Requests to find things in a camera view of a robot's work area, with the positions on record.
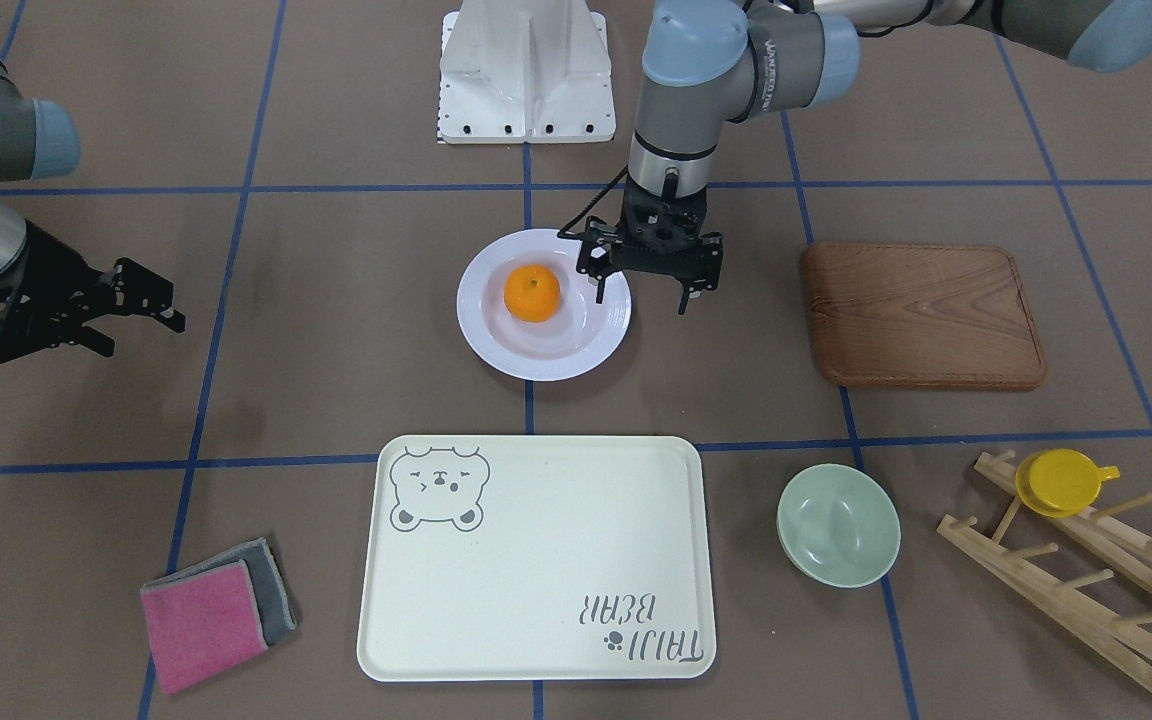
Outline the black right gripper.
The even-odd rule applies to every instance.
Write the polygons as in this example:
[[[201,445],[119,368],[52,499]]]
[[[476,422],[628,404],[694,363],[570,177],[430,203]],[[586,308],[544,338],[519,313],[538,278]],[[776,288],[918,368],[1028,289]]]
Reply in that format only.
[[[105,314],[147,316],[177,334],[187,324],[168,279],[129,258],[94,270],[28,222],[22,255],[0,275],[0,365],[65,343],[111,357],[113,338],[86,325]]]

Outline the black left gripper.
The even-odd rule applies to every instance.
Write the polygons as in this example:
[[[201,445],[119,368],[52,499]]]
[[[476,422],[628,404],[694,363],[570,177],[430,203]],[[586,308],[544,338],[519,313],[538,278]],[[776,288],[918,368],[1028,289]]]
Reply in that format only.
[[[617,272],[668,275],[680,282],[677,314],[685,314],[691,300],[702,291],[717,290],[721,282],[723,236],[702,232],[707,218],[708,190],[682,197],[664,197],[639,184],[623,190],[617,223],[586,219],[579,241],[576,270],[594,283],[596,304],[602,304],[605,283]]]

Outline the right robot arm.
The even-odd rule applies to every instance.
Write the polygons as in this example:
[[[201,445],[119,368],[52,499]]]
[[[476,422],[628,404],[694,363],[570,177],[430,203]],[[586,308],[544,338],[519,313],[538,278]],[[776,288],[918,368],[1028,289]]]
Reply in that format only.
[[[67,111],[22,94],[0,58],[0,183],[63,176],[79,145]],[[168,279],[128,258],[93,268],[0,202],[0,365],[61,344],[109,357],[113,338],[91,327],[101,316],[146,316],[175,333],[187,323]]]

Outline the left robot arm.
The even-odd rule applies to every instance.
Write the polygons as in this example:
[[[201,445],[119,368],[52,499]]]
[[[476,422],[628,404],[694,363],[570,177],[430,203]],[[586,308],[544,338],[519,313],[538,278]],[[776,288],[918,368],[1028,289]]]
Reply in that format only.
[[[589,210],[559,232],[602,295],[613,275],[680,283],[680,306],[721,281],[723,237],[704,232],[723,124],[836,100],[861,41],[918,24],[973,26],[1071,67],[1126,70],[1152,54],[1152,1],[658,1],[643,51],[617,222]]]

